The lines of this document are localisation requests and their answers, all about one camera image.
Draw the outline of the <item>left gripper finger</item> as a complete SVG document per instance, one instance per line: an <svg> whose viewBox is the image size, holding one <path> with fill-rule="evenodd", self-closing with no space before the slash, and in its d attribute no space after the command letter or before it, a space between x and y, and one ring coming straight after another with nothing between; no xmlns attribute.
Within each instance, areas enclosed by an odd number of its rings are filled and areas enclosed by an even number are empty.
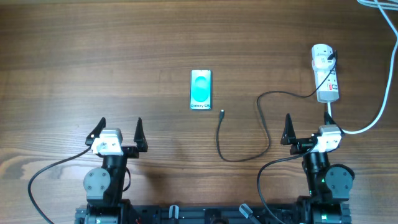
<svg viewBox="0 0 398 224"><path fill-rule="evenodd" d="M91 146L96 138L99 138L100 133L106 127L106 118L102 117L96 127L87 135L85 144Z"/></svg>
<svg viewBox="0 0 398 224"><path fill-rule="evenodd" d="M141 117L138 117L137 120L136 131L134 134L134 142L136 143L136 147L139 152L147 152L148 144L144 134Z"/></svg>

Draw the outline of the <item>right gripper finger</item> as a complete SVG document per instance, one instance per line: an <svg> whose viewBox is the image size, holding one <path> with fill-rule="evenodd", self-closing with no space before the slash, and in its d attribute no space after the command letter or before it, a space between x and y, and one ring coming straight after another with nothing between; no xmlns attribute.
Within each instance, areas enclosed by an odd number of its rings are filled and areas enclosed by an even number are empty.
<svg viewBox="0 0 398 224"><path fill-rule="evenodd" d="M296 143L296 135L293 122L289 113L285 117L285 127L280 140L281 145L292 145Z"/></svg>
<svg viewBox="0 0 398 224"><path fill-rule="evenodd" d="M342 136L345 135L344 131L340 128L340 126L333 120L330 114L326 111L324 112L324 123L325 125L335 125L339 130Z"/></svg>

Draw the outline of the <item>white power strip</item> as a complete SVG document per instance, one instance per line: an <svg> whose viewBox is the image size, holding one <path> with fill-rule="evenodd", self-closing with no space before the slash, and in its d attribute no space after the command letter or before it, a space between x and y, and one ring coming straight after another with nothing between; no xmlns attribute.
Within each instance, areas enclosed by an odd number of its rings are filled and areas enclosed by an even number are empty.
<svg viewBox="0 0 398 224"><path fill-rule="evenodd" d="M331 70L314 70L317 100L320 103L331 103L339 99L338 79L336 75L337 52L327 44L315 44L312 49L312 60L316 54L331 55L335 59L335 65Z"/></svg>

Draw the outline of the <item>teal screen Galaxy smartphone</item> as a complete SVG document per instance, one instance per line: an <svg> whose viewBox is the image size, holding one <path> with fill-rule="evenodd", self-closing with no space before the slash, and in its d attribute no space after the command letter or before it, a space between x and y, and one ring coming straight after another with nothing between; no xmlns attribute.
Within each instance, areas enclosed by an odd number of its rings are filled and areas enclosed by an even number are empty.
<svg viewBox="0 0 398 224"><path fill-rule="evenodd" d="M190 109L210 110L212 92L211 70L192 70L190 82Z"/></svg>

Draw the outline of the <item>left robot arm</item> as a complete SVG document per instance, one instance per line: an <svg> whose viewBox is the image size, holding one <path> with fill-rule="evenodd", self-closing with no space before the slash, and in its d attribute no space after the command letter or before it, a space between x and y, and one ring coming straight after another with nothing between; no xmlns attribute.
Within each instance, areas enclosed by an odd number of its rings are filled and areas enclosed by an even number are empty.
<svg viewBox="0 0 398 224"><path fill-rule="evenodd" d="M107 128L106 118L86 137L85 144L93 154L103 159L102 166L90 170L83 180L87 206L76 210L75 223L140 223L141 217L129 199L123 199L123 192L131 185L124 186L128 159L137 159L141 152L147 152L148 144L144 135L142 119L137 120L133 141L134 146L123 146L119 128Z"/></svg>

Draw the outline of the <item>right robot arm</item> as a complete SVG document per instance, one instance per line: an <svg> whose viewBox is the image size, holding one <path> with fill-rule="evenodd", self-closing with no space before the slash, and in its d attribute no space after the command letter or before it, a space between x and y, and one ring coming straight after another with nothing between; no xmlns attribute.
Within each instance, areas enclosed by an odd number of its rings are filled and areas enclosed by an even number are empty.
<svg viewBox="0 0 398 224"><path fill-rule="evenodd" d="M328 113L324 125L309 138L297 138L291 116L285 117L280 143L290 145L290 154L303 158L302 168L310 195L297 200L297 223L349 224L352 222L347 201L355 174L343 164L331 165L328 153L337 150L345 135Z"/></svg>

